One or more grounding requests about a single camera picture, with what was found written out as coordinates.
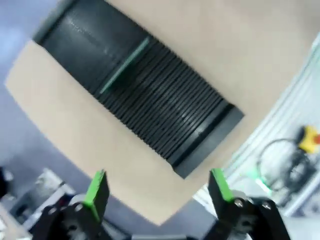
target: gray floor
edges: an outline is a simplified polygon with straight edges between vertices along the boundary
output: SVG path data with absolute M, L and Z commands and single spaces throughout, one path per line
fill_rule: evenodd
M 90 179 L 62 155 L 33 125 L 7 92 L 4 82 L 14 60 L 57 0 L 0 1 L 0 164 L 31 183 L 44 167 L 56 172 L 78 192 Z M 24 186 L 17 189 L 18 194 Z M 191 200 L 177 214 L 157 227 L 111 197 L 107 219 L 134 234 L 187 234 L 201 237 L 214 218 Z

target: bolt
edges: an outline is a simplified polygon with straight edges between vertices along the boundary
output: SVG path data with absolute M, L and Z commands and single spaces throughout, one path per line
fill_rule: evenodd
M 53 207 L 53 208 L 51 208 L 51 209 L 49 210 L 48 213 L 51 215 L 51 214 L 53 214 L 55 211 L 56 211 L 56 209 Z
M 239 199 L 236 199 L 236 200 L 234 201 L 234 204 L 235 204 L 238 208 L 242 208 L 242 207 L 244 206 L 244 204 L 242 203 L 242 201 L 239 200 Z
M 74 209 L 76 212 L 80 211 L 82 209 L 82 204 L 77 205 Z
M 265 209 L 271 210 L 271 206 L 270 206 L 270 204 L 267 203 L 267 202 L 264 202 L 264 203 L 262 204 L 262 207 L 264 207 Z

